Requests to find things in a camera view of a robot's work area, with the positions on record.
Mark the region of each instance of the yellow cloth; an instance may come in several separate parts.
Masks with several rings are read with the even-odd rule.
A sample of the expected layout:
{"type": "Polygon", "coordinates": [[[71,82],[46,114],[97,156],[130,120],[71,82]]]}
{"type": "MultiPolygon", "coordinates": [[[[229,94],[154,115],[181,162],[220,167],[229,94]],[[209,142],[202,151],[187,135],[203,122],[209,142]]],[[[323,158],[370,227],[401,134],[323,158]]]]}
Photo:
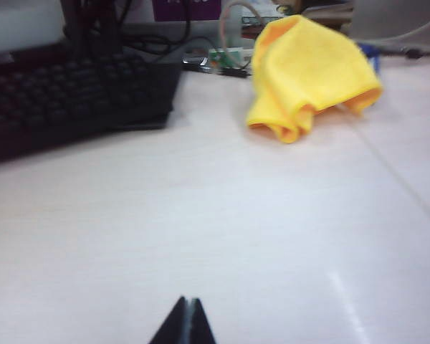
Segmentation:
{"type": "Polygon", "coordinates": [[[299,15],[266,26],[252,68],[257,99],[247,125],[266,125],[284,143],[309,133],[317,113],[340,103],[361,113],[382,93],[354,42],[299,15]]]}

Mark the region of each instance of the desk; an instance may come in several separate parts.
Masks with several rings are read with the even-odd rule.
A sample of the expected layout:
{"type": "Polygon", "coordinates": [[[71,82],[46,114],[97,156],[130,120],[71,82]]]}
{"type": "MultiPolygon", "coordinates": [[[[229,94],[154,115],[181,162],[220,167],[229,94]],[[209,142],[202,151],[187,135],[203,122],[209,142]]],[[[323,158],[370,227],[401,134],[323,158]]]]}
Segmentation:
{"type": "Polygon", "coordinates": [[[0,344],[147,343],[180,295],[217,342],[430,343],[430,58],[284,145],[249,80],[187,72],[162,131],[0,165],[0,344]]]}

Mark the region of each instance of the keyboard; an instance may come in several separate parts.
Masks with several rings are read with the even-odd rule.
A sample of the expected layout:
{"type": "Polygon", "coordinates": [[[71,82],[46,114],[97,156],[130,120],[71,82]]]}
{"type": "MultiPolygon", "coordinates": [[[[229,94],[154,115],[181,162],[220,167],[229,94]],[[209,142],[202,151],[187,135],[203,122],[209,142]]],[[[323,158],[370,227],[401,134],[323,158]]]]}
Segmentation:
{"type": "Polygon", "coordinates": [[[0,73],[0,161],[117,128],[162,128],[180,64],[136,54],[0,73]]]}

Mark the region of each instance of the white cable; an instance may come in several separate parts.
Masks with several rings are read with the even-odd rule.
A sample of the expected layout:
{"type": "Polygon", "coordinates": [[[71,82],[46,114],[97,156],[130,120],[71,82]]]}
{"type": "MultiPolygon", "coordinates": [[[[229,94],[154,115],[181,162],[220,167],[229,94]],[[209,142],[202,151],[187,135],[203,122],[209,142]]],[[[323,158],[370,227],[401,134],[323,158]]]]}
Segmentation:
{"type": "Polygon", "coordinates": [[[307,9],[305,9],[301,13],[301,15],[307,16],[308,14],[314,14],[314,13],[318,13],[318,12],[327,12],[327,11],[331,11],[332,13],[339,12],[339,11],[352,11],[354,6],[355,6],[354,1],[348,1],[345,4],[340,4],[340,5],[309,7],[307,9]]]}
{"type": "Polygon", "coordinates": [[[246,65],[244,65],[242,62],[240,62],[229,50],[228,45],[226,43],[226,36],[224,34],[224,27],[226,23],[226,19],[229,15],[229,10],[231,7],[240,5],[248,8],[253,15],[256,16],[256,18],[259,20],[259,23],[261,25],[264,25],[263,18],[259,15],[258,11],[247,1],[244,0],[232,0],[226,6],[223,8],[223,11],[221,11],[220,14],[220,21],[219,21],[219,35],[221,40],[221,45],[223,47],[223,52],[228,59],[230,59],[237,67],[245,68],[246,65]]]}
{"type": "Polygon", "coordinates": [[[407,32],[405,34],[400,34],[399,36],[394,36],[394,37],[386,37],[386,38],[379,38],[379,39],[367,39],[366,41],[371,41],[371,42],[386,42],[386,41],[391,41],[391,40],[398,40],[398,39],[403,39],[403,38],[408,38],[410,36],[413,36],[415,34],[418,34],[420,32],[422,32],[423,30],[427,30],[430,27],[430,21],[424,25],[422,25],[421,27],[418,27],[414,30],[411,30],[410,32],[407,32]]]}

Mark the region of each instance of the purple sign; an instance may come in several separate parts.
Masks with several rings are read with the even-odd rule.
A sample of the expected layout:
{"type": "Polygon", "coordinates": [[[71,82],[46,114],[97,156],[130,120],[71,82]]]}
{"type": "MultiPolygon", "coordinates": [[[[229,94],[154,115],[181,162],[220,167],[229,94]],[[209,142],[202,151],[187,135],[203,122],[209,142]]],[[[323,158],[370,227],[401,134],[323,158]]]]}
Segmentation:
{"type": "MultiPolygon", "coordinates": [[[[153,0],[156,22],[180,22],[185,20],[182,0],[153,0]]],[[[218,20],[221,0],[187,0],[191,20],[218,20]]]]}

